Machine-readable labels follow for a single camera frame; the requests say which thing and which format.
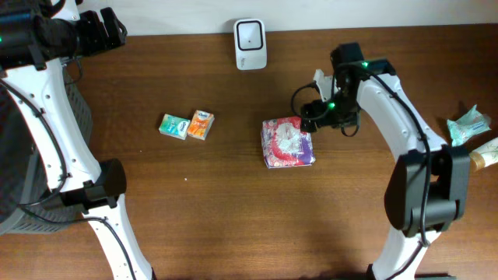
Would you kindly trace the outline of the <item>teal tissue pocket pack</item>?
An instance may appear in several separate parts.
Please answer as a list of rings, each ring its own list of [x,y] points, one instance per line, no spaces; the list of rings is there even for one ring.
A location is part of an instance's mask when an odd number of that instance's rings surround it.
[[[164,114],[159,126],[159,132],[162,135],[185,140],[190,123],[191,121],[188,119]]]

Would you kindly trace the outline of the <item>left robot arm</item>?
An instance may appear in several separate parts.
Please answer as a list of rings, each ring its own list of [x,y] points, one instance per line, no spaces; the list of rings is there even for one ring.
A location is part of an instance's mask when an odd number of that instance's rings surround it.
[[[76,1],[1,3],[1,88],[30,131],[33,166],[46,173],[45,188],[26,175],[23,193],[4,233],[62,229],[81,214],[96,234],[116,279],[152,279],[125,205],[125,170],[117,159],[95,159],[69,101],[75,80],[65,67],[125,44],[127,30],[114,10],[80,12]]]

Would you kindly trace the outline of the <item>mint green wipes packet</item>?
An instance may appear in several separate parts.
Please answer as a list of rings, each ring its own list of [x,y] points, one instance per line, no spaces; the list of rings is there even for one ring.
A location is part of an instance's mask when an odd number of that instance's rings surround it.
[[[477,111],[477,106],[474,105],[470,111],[458,120],[447,120],[447,127],[451,137],[451,145],[463,145],[473,136],[490,131],[490,124],[490,117]]]

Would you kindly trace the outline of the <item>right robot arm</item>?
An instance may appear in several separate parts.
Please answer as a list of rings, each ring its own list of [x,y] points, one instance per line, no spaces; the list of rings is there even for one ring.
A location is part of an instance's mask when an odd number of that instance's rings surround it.
[[[465,212],[471,159],[423,120],[385,58],[368,60],[358,43],[330,53],[333,73],[317,70],[311,89],[321,97],[294,114],[301,130],[359,128],[366,112],[388,144],[395,168],[384,194],[391,227],[380,256],[365,279],[416,279],[432,243]]]

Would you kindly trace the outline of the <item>cream tube gold cap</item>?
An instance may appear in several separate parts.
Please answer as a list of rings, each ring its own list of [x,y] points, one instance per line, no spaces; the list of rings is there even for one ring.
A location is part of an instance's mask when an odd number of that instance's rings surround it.
[[[471,172],[482,170],[497,163],[497,143],[498,138],[495,138],[469,153]]]

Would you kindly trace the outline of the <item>orange tissue pocket pack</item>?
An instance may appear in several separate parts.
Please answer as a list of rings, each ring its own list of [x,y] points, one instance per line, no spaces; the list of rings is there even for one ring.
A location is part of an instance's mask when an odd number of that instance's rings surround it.
[[[215,116],[213,114],[196,110],[187,130],[188,136],[205,140],[214,120]]]

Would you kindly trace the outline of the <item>red purple tissue pack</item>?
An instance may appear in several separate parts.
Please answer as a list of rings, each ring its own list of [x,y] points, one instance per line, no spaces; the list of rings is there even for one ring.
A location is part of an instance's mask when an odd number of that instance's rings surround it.
[[[262,122],[261,147],[269,169],[311,166],[314,155],[311,135],[300,130],[299,117],[284,117]]]

